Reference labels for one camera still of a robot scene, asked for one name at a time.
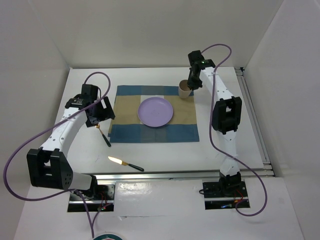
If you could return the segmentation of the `gold fork green handle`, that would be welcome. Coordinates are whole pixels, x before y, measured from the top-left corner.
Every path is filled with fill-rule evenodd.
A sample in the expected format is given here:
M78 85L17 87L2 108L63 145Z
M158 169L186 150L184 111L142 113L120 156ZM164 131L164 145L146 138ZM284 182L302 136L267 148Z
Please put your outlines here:
M103 131L101 130L100 124L98 123L95 127L99 130L99 132L100 132L103 140L105 141L106 145L110 148L112 145L109 142L109 140L107 139L107 137L105 136L105 134L103 133Z

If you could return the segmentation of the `blue beige checked cloth napkin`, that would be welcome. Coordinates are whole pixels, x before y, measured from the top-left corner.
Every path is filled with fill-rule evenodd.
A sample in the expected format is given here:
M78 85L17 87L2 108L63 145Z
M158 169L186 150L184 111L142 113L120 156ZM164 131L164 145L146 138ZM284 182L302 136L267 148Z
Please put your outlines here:
M160 127L143 124L138 117L140 104L152 97L167 100L172 119ZM112 143L192 143L199 142L194 94L181 99L177 86L119 85L114 101L115 119L108 137Z

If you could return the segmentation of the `beige plastic cup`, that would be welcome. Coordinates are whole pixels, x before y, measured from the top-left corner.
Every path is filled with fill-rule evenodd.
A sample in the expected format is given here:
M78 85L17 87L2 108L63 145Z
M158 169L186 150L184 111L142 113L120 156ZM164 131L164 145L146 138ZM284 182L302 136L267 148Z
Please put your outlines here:
M178 85L178 96L181 99L186 99L190 96L191 92L192 90L188 87L188 80L181 80Z

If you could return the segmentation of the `purple plastic plate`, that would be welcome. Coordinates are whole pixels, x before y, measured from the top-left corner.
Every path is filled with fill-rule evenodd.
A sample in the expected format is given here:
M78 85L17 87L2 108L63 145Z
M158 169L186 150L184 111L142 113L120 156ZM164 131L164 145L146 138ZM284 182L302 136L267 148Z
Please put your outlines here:
M170 122L173 106L164 98L150 97L143 100L137 110L139 120L146 126L158 128Z

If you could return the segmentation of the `gold knife green handle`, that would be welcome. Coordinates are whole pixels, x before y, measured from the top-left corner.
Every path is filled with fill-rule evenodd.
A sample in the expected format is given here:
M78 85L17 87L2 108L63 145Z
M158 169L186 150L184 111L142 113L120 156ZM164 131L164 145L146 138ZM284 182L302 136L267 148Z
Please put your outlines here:
M121 160L121 159L118 159L118 158L115 158L115 157L112 157L112 156L108 156L108 159L109 159L110 161L114 162L114 163L117 163L117 164L122 165L122 166L129 166L129 167L131 167L131 168L133 168L133 169L135 169L135 170L138 170L138 171L140 171L140 172L144 172L144 171L145 171L145 170L144 170L142 167L140 167L140 166L137 166L137 165L134 165L134 164L125 162L125 161L123 161L123 160Z

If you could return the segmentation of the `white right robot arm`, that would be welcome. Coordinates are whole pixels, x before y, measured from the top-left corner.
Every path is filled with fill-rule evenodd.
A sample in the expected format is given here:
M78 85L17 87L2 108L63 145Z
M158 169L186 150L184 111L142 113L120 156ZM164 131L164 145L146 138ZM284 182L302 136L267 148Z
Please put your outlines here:
M235 97L215 72L215 64L205 59L200 50L188 54L190 64L187 86L194 91L206 86L213 99L213 110L210 116L211 129L217 133L218 146L225 156L220 169L218 186L203 190L205 194L219 192L230 196L241 185L241 173L237 156L236 133L241 121L242 99Z

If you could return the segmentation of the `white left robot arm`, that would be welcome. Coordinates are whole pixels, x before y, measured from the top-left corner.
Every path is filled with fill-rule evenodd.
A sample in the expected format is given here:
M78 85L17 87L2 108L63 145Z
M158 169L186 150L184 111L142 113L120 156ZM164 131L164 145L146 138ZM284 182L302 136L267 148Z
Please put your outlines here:
M62 115L62 124L53 129L49 138L38 149L28 151L26 158L32 186L58 190L75 189L88 200L97 197L97 178L73 171L67 160L70 147L83 125L88 128L95 127L102 121L115 118L107 96L91 108L83 110L94 102L92 98L84 95L69 99Z

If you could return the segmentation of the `green round sticker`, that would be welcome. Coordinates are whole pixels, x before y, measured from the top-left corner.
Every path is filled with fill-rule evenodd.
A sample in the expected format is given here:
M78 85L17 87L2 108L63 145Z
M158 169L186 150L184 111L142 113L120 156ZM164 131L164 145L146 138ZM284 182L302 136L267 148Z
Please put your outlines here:
M114 233L103 233L94 237L92 240L124 240L124 239L121 236Z

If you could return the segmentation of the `aluminium right side rail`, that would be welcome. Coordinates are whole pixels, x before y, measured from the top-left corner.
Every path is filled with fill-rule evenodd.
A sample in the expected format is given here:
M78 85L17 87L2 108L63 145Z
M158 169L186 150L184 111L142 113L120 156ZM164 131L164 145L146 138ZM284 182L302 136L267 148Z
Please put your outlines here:
M235 67L234 70L235 70L239 87L242 92L242 96L248 111L248 116L250 118L251 126L253 128L254 136L257 142L257 146L259 148L259 152L262 157L263 171L265 172L262 174L262 176L274 177L275 176L274 169L273 169L272 163L270 162L269 154L265 145L264 138L262 136L256 111L255 111L253 101L252 101L252 98L248 89L248 85L245 79L245 75L244 75L245 69L243 67Z

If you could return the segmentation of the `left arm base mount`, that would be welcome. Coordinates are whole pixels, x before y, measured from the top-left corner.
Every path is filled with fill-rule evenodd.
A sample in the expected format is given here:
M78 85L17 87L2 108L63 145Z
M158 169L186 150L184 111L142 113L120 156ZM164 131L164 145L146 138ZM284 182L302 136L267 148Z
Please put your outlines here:
M89 212L113 212L115 198L115 184L99 185L97 193L85 193L80 191L85 199ZM83 213L85 205L80 195L72 191L69 195L68 213Z

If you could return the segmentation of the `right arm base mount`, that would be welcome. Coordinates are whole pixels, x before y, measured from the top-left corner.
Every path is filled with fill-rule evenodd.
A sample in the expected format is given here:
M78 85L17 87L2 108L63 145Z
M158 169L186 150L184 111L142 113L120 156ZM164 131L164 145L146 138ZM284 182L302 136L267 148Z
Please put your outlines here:
M239 186L222 190L218 182L203 182L202 189L198 191L204 196L206 210L250 208L247 187L244 181Z

